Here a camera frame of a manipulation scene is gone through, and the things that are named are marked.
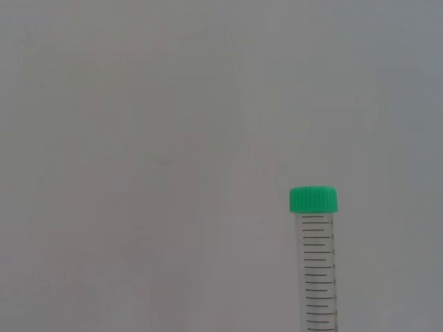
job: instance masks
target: centrifuge tube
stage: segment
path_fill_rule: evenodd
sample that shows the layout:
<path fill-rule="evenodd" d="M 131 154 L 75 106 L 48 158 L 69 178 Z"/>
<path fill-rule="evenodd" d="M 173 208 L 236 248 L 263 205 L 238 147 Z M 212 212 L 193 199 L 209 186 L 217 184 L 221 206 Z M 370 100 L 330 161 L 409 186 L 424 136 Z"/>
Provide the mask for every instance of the centrifuge tube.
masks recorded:
<path fill-rule="evenodd" d="M 338 331 L 334 252 L 334 215 L 338 210 L 333 187 L 291 190 L 296 214 L 297 270 L 301 331 Z"/>

